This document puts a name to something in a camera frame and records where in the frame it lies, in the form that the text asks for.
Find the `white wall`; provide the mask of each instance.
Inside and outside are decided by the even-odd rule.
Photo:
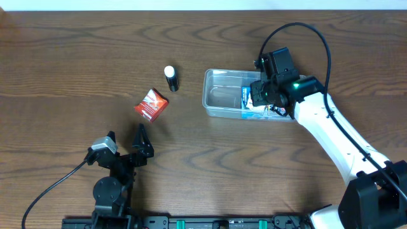
[[[407,10],[407,0],[0,0],[20,10]]]

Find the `blue and white package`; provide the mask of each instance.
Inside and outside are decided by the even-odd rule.
[[[281,118],[276,112],[272,111],[273,105],[253,106],[250,87],[242,87],[242,118],[243,119],[276,119]],[[278,108],[281,113],[285,113],[284,108]]]

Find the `red packet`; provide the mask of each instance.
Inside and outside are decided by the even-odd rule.
[[[153,122],[167,105],[168,101],[166,99],[154,89],[150,89],[142,102],[134,107],[134,110],[148,121]]]

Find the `plastic container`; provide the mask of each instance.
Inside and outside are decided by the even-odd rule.
[[[252,82],[258,80],[260,80],[258,71],[208,69],[203,82],[202,105],[209,116],[291,121],[289,116],[281,117],[276,113],[242,109],[242,87],[249,87]],[[258,117],[250,117],[251,114],[257,114]]]

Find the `wooden table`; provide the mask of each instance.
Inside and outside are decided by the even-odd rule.
[[[207,69],[253,70],[264,39],[288,22],[321,30],[336,105],[376,149],[406,159],[405,11],[13,12],[1,20],[1,228],[20,228],[29,204],[109,130],[128,152],[138,123],[156,151],[137,169],[138,211],[269,215],[338,204],[343,180],[303,127],[211,118],[202,106]],[[301,73],[324,81],[315,34],[288,28],[266,50],[283,46]],[[169,91],[167,65],[179,71],[178,92]],[[133,107],[153,87],[170,104],[148,123]],[[35,205],[27,227],[89,216],[92,188],[107,175],[84,166]]]

